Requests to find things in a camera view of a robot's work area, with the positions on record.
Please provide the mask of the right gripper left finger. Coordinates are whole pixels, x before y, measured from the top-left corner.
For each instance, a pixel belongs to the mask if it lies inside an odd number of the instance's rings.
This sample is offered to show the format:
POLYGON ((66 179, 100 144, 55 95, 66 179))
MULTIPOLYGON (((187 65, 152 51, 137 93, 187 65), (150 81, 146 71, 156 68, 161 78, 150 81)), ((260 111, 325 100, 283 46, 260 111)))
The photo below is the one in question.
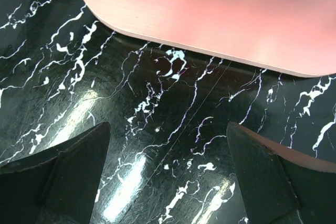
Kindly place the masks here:
POLYGON ((89 223, 110 123, 1 167, 1 223, 89 223))

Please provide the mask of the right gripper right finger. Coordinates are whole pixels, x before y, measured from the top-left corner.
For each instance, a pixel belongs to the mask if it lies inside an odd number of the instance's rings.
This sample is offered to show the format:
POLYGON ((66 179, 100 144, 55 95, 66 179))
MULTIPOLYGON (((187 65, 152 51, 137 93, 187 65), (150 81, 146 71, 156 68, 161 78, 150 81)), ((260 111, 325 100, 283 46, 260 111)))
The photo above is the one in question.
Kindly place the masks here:
POLYGON ((226 134, 250 223, 335 223, 335 163, 235 122, 226 134))

